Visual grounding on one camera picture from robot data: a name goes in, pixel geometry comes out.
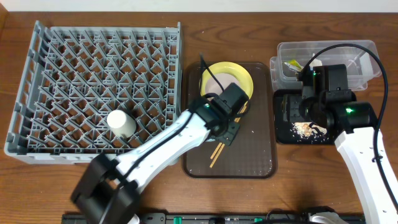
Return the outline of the wooden chopstick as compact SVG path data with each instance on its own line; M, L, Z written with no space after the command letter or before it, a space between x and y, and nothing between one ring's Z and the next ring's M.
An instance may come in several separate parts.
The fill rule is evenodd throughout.
M241 110L241 112L245 112L246 111L246 105L247 103L244 105L243 109ZM235 122L239 122L240 118L235 118L234 121ZM216 157L218 157L217 155L219 155L219 152L222 150L222 148L224 148L225 144L224 143L219 143L216 147L216 149L214 150L213 154L211 155L210 159L216 160Z
M240 112L245 112L247 110L247 103L244 105L244 107L241 109ZM235 118L234 121L235 122L239 122L241 118ZM216 147L216 149L213 151L210 159L211 159L211 164L210 164L210 168L213 168L214 164L216 163L216 161L218 160L218 157L220 156L223 148L225 147L224 143L219 143Z

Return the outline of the white rice bowl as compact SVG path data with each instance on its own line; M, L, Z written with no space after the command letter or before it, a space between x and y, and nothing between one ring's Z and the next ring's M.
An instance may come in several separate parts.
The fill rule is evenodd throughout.
M205 93L221 94L223 91L220 85L225 90L230 83L234 82L234 77L228 73L218 73L215 75L216 80L213 77L207 81L205 85Z

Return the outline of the white cup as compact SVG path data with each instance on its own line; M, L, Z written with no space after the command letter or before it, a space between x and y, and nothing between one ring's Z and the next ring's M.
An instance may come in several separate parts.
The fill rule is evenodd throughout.
M120 138L129 138L136 132L136 122L122 110L114 110L107 115L106 122L113 134Z

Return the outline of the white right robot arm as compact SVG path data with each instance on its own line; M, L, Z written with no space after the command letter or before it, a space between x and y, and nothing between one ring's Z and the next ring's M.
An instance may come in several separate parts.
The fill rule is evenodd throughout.
M354 93L323 90L305 96L297 91L274 95L278 133L299 125L312 137L330 138L342 156L367 223L397 223L397 177L387 158L380 119Z

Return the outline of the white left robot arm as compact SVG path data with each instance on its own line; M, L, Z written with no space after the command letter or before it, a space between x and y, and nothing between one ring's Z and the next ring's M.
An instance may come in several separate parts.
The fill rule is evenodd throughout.
M114 159L96 156L75 187L71 201L88 223L139 223L141 193L171 162L227 130L246 100L194 100L171 126L135 151Z

